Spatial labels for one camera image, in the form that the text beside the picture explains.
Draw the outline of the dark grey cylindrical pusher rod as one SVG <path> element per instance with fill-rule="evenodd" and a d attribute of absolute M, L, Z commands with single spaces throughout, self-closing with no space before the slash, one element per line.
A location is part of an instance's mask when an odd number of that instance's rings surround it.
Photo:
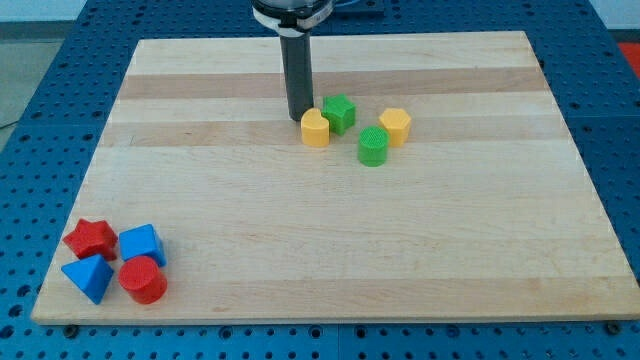
<path fill-rule="evenodd" d="M 300 122 L 314 106 L 310 33 L 279 30 L 289 115 Z"/>

